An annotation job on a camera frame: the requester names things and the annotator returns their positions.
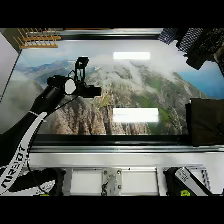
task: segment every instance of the sky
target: sky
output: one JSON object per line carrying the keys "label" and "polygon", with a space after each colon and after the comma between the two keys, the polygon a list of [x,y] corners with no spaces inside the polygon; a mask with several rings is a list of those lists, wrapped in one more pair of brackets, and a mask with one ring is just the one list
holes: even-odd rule
{"label": "sky", "polygon": [[184,53],[178,51],[175,44],[167,45],[158,40],[58,41],[58,48],[23,50],[18,64],[37,67],[57,60],[76,60],[80,56],[88,56],[89,65],[103,66],[113,61],[114,52],[150,52],[150,60],[144,62],[149,68],[171,81],[172,72],[177,72],[205,94],[224,98],[224,77],[218,65],[206,61],[200,70],[196,70],[186,63],[187,58],[183,57]]}

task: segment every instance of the white wall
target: white wall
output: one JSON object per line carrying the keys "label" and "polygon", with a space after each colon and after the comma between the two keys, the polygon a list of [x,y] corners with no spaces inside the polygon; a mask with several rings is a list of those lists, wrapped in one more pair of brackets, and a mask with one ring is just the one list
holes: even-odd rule
{"label": "white wall", "polygon": [[9,79],[18,53],[0,33],[0,98]]}

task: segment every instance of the yellow label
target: yellow label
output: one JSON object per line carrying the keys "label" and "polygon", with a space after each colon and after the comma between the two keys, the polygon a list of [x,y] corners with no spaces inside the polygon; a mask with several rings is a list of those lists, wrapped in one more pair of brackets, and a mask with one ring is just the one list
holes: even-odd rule
{"label": "yellow label", "polygon": [[181,191],[181,192],[180,192],[180,195],[181,195],[181,196],[191,196],[190,192],[187,191],[187,190],[183,190],[183,191]]}

